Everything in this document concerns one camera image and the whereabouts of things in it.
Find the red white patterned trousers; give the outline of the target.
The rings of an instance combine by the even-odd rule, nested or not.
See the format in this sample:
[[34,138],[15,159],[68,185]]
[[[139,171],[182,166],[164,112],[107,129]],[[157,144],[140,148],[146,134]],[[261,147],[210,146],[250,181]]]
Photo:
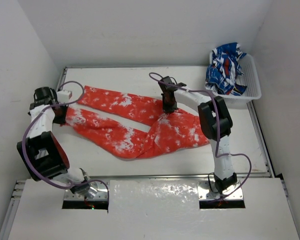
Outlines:
[[92,86],[67,110],[66,124],[115,157],[154,158],[210,143],[199,117],[178,108],[164,113],[163,102],[149,96]]

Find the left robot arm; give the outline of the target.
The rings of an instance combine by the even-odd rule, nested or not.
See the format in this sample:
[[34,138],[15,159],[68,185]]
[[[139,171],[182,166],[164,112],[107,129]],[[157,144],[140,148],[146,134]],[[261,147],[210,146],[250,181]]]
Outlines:
[[97,185],[81,168],[72,168],[53,134],[53,125],[64,125],[72,92],[40,87],[34,91],[28,114],[31,123],[16,148],[31,176],[56,188],[93,199]]

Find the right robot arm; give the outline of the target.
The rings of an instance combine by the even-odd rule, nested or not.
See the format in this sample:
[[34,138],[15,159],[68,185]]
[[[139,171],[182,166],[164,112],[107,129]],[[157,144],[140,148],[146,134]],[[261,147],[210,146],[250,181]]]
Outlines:
[[214,187],[211,191],[222,196],[225,190],[237,183],[230,153],[233,121],[225,100],[207,90],[191,90],[182,82],[174,83],[169,76],[160,79],[158,85],[162,91],[165,113],[176,111],[177,103],[198,113],[200,129],[209,140],[213,152]]

